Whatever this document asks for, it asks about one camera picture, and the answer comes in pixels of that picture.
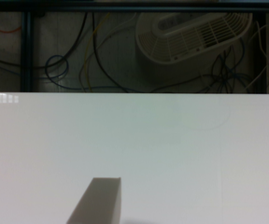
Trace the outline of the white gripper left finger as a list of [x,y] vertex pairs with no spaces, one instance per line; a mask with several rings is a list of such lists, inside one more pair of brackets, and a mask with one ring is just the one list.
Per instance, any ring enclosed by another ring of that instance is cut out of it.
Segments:
[[94,178],[66,224],[120,224],[121,179]]

